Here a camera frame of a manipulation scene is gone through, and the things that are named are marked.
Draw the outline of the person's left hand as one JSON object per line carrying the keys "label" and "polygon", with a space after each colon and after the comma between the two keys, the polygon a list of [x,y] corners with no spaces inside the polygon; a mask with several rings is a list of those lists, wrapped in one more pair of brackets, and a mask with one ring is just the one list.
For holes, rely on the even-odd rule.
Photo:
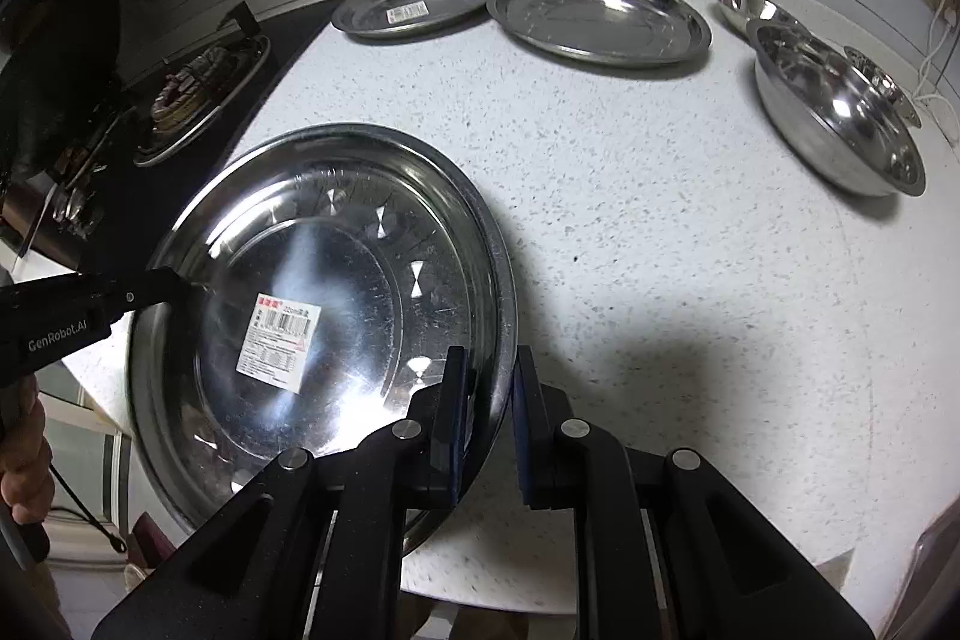
{"label": "person's left hand", "polygon": [[52,507],[52,450],[46,438],[46,411],[34,375],[18,386],[21,414],[2,438],[2,498],[18,525],[46,520]]}

